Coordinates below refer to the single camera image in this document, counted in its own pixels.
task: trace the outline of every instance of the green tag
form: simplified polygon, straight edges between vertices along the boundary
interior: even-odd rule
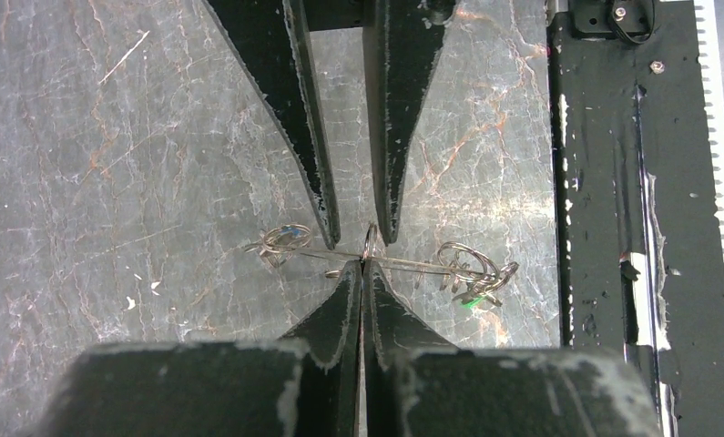
[[[478,303],[480,303],[482,301],[482,299],[484,299],[484,298],[482,296],[480,296],[479,298],[472,300],[471,302],[464,303],[463,305],[466,308],[474,308]]]

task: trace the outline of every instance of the metal ring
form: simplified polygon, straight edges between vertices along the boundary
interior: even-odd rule
[[[375,246],[378,242],[378,225],[370,223],[367,228],[367,236],[364,238],[364,252],[362,252],[362,261],[366,261],[375,253]]]
[[[279,240],[288,235],[292,235],[293,240],[288,244],[279,244]],[[272,254],[291,252],[309,244],[311,244],[311,230],[297,223],[271,229],[262,236],[262,247]]]
[[[484,281],[484,280],[478,281],[477,285],[482,287],[481,291],[479,291],[478,294],[488,294],[488,293],[492,293],[492,292],[500,289],[501,287],[503,287],[504,285],[509,283],[509,280],[512,279],[512,277],[515,275],[515,273],[517,272],[517,269],[519,269],[519,267],[520,267],[519,264],[512,261],[509,264],[506,264],[501,269],[501,274],[498,277],[496,277],[493,282],[488,282],[488,281]]]
[[[495,278],[497,278],[498,275],[501,273],[501,270],[499,270],[498,267],[495,265],[495,263],[493,263],[489,258],[487,258],[487,256],[484,253],[478,252],[477,250],[474,250],[474,249],[466,246],[465,244],[461,244],[461,243],[458,243],[455,241],[445,242],[442,246],[440,246],[439,250],[437,250],[437,252],[436,252],[437,260],[439,260],[439,263],[445,267],[450,267],[450,263],[446,262],[443,257],[443,253],[448,249],[453,249],[456,252],[468,253],[470,256],[472,256],[472,258],[476,259],[482,266],[482,270],[483,270],[482,274],[478,274],[478,273],[467,274],[467,273],[463,273],[461,271],[454,271],[453,274],[457,278],[462,280],[463,282],[468,282],[468,281],[477,282],[477,281],[481,281],[481,280],[487,281],[489,276],[493,277],[493,279],[495,280]]]

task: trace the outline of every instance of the marble surface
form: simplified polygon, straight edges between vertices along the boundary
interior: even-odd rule
[[[311,40],[339,249],[359,249],[375,217],[361,31]],[[543,3],[464,1],[387,249],[432,259],[455,239],[520,263],[501,309],[392,275],[460,346],[558,343],[547,102]],[[0,435],[88,345],[281,335],[331,292],[330,266],[274,272],[241,248],[293,221],[315,229],[292,156],[199,1],[0,2]]]

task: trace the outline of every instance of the bolt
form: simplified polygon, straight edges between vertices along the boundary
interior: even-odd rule
[[[622,21],[627,15],[627,10],[624,7],[618,7],[614,10],[614,17],[617,21]]]
[[[655,75],[661,75],[665,72],[665,65],[659,61],[652,62],[651,65],[648,67],[651,68],[651,72]]]

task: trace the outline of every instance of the black cable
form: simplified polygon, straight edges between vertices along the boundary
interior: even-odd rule
[[[617,16],[615,14],[616,7],[615,7],[614,3],[616,3],[616,2],[617,2],[617,0],[610,0],[609,8],[608,8],[608,26],[611,27],[611,31],[614,33],[614,35],[616,35],[619,39],[621,39],[625,43],[630,44],[632,46],[640,46],[641,44],[647,42],[651,38],[651,36],[654,34],[654,26],[657,22],[657,0],[651,0],[651,14],[647,14],[647,15],[649,15],[648,33],[646,33],[642,36],[630,36],[625,31],[625,29],[623,29],[622,26],[619,25],[620,21],[617,20]]]

